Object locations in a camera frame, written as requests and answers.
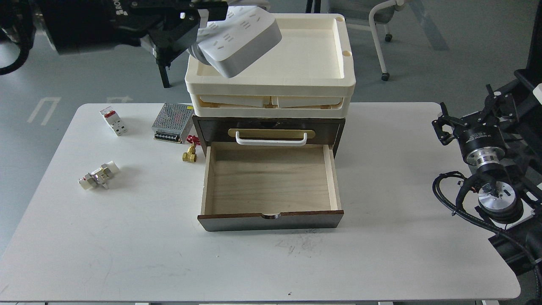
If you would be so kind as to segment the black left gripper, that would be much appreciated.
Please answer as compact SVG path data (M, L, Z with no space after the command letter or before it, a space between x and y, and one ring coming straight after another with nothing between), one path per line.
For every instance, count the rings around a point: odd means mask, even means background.
M196 42L201 23L225 20L228 3L222 0L134 0L130 3L130 12L157 20L146 32L154 44L157 64L169 67Z

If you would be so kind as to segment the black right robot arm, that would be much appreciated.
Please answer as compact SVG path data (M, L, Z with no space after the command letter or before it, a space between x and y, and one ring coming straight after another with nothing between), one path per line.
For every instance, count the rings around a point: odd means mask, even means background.
M440 174L432 187L453 214L485 229L513 272L541 270L541 188L528 178L541 174L541 71L523 68L515 81L493 91L484 108L457 118L444 103L432 121L440 143L457 140L462 160L476 169L469 177Z

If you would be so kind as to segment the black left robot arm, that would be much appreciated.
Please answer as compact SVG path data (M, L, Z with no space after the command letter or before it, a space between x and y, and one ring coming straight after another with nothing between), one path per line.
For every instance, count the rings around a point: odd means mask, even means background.
M225 20L227 11L222 0L2 0L1 41L19 55L1 74L23 66L41 28L58 54L139 47L148 38L168 88L166 68L196 42L199 28Z

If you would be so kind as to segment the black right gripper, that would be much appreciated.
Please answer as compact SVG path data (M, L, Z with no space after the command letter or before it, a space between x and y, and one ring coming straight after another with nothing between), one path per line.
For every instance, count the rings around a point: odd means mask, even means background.
M506 155L506 145L498 127L500 122L518 123L516 104L513 97L515 84L507 84L498 89L486 85L488 96L484 101L483 119L478 115L465 116L461 119L450 116L444 102L439 103L441 114L431 125L443 146L457 139L463 159L475 159L476 152L490 148L498 159ZM447 125L452 131L447 132Z

